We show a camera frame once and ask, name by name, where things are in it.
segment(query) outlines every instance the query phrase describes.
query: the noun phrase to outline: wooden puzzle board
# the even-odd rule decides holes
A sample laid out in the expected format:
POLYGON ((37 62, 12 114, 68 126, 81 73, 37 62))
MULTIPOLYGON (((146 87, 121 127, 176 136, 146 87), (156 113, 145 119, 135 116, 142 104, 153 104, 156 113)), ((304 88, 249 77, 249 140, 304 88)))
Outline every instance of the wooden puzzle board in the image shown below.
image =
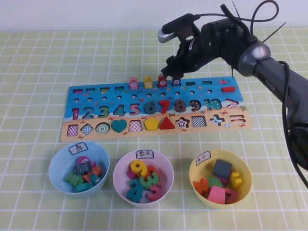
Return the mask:
POLYGON ((153 81, 152 88, 132 90, 129 83, 73 86, 68 90, 65 115, 62 125, 62 142, 76 140, 101 140, 123 137, 155 136, 163 134, 227 131, 248 129, 252 123, 244 100, 233 77, 182 79, 180 86, 158 87, 153 81), (234 92, 222 89, 234 87, 234 92), (167 112, 161 113, 160 101, 170 102, 167 112), (183 100, 185 112, 178 112, 175 105, 183 100), (147 103, 154 102, 155 113, 145 112, 147 103), (162 124, 165 117, 174 129, 148 131, 144 122, 155 118, 162 124), (121 120, 120 132, 113 130, 111 123, 121 120))

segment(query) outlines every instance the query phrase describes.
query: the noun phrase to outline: green checkered tablecloth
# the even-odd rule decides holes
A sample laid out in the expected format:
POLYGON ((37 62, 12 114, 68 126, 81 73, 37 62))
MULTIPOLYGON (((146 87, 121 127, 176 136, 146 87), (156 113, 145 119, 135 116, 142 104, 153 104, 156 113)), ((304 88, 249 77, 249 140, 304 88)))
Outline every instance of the green checkered tablecloth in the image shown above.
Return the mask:
MULTIPOLYGON (((274 28, 256 28, 260 40, 274 28)), ((111 158, 102 191, 65 196, 51 185, 51 158, 66 144, 60 130, 68 87, 158 76, 174 39, 156 31, 0 33, 0 229, 26 230, 308 230, 308 191, 295 174, 282 133, 281 103, 254 77, 235 73, 254 128, 98 141, 111 158), (151 209, 135 209, 113 189, 116 162, 135 149, 155 149, 171 161, 174 185, 151 209), (191 161, 225 149, 253 174, 247 200, 226 210, 200 203, 189 182, 191 161)), ((308 28, 283 28, 266 42, 276 60, 308 77, 308 28)), ((231 75, 221 59, 186 78, 231 75)))

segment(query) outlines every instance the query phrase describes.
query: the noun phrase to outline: yellow pentagon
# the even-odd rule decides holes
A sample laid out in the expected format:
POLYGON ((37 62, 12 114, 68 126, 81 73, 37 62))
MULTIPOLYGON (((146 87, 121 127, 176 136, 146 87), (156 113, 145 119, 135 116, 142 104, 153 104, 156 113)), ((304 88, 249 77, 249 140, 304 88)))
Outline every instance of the yellow pentagon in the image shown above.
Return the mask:
POLYGON ((159 121, 154 118, 149 118, 144 122, 144 125, 148 131, 156 131, 158 129, 159 121))

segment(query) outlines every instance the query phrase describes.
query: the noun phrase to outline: number 7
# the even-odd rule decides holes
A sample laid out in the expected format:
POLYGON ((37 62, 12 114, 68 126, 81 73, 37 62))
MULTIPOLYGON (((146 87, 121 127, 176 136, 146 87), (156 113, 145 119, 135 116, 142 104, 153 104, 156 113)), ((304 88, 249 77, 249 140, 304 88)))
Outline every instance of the number 7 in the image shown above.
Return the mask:
POLYGON ((170 100, 161 100, 159 101, 159 105, 163 106, 161 114, 164 114, 167 112, 169 106, 170 106, 170 100))

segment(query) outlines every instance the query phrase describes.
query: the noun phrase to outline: yellow block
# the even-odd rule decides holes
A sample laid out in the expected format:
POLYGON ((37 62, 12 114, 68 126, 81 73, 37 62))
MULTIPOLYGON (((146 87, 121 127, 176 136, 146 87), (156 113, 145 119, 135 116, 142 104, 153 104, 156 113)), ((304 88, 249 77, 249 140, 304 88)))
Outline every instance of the yellow block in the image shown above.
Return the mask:
POLYGON ((144 125, 148 131, 156 131, 158 129, 159 121, 154 118, 149 118, 144 122, 144 125))
POLYGON ((144 78, 144 88, 153 88, 153 78, 152 78, 152 76, 146 76, 144 78))
POLYGON ((240 178, 240 174, 238 172, 233 172, 230 175, 230 182, 233 189, 240 187, 242 184, 242 178, 240 178))

